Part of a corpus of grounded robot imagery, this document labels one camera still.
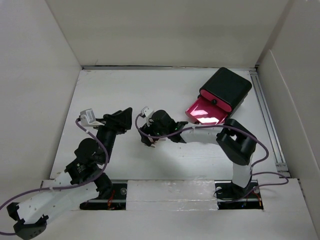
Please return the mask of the small brown white eraser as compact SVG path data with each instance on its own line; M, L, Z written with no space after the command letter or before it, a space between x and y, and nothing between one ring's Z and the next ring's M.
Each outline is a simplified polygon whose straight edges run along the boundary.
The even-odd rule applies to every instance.
M155 148L156 147L156 142L155 141L149 141L148 144L146 144L148 147L151 147L151 148Z

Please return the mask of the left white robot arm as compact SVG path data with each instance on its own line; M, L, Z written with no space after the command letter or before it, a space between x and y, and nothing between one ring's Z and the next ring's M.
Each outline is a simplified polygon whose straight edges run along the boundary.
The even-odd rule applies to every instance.
M75 159L47 187L26 191L26 195L34 194L29 199L22 202L11 199L4 204L15 221L13 235L31 240L64 212L89 200L113 195L113 183L105 169L116 137L132 127L132 113L131 107L102 118L95 118L92 109L80 113L75 123L89 137L79 143Z

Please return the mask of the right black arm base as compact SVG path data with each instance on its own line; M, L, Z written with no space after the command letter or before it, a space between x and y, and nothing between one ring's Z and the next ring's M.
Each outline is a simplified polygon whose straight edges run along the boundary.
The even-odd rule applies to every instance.
M258 183L252 181L241 188L231 181L216 181L213 196L218 210L263 210L263 201Z

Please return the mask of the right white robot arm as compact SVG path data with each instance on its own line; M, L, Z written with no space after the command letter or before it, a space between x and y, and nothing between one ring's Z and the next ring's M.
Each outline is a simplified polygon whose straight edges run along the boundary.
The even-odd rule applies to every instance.
M232 179L225 192L230 198L243 197L249 192L252 180L252 156L256 150L255 137L239 122L227 120L221 125L202 125L175 121L164 110L153 111L145 107L137 116L145 124L138 127L141 142L150 147L160 139L174 143L201 143L219 146L232 162Z

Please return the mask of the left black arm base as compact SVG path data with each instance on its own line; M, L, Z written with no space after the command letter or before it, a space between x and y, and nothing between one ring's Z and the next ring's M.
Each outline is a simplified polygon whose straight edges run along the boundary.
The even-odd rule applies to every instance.
M122 211L126 210L128 181L112 180L112 190L107 196L98 196L79 205L83 211Z

